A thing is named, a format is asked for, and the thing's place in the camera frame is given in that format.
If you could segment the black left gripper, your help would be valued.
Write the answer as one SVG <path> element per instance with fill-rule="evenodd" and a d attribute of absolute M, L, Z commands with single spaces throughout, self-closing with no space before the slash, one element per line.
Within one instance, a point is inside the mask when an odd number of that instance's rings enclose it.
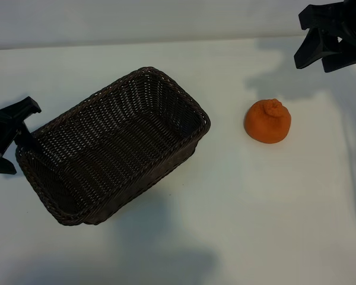
<path fill-rule="evenodd" d="M 32 136 L 24 121 L 31 115 L 40 113 L 41 108 L 31 97 L 0 109 L 0 173 L 14 175 L 14 165 L 2 156 L 11 143 L 42 154 L 43 148 Z"/>

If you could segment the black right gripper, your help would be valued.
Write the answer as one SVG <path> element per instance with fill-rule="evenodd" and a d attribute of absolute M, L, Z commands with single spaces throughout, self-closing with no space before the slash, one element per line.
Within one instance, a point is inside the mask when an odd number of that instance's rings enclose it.
<path fill-rule="evenodd" d="M 337 38 L 356 47 L 356 1 L 308 5 L 298 17 L 301 28 L 309 32 L 294 55 L 297 69 L 319 59 L 326 73 L 356 64 L 356 49 L 340 52 Z"/>

